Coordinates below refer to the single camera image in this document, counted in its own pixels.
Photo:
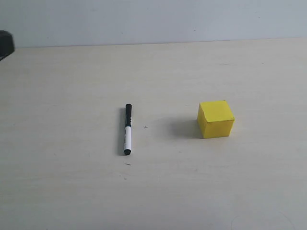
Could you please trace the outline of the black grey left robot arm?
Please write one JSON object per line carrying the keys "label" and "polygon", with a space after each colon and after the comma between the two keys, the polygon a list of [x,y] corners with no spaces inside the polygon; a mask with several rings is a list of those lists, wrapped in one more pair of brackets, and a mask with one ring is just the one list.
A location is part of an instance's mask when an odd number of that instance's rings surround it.
{"label": "black grey left robot arm", "polygon": [[13,35],[7,31],[0,30],[0,61],[15,51]]}

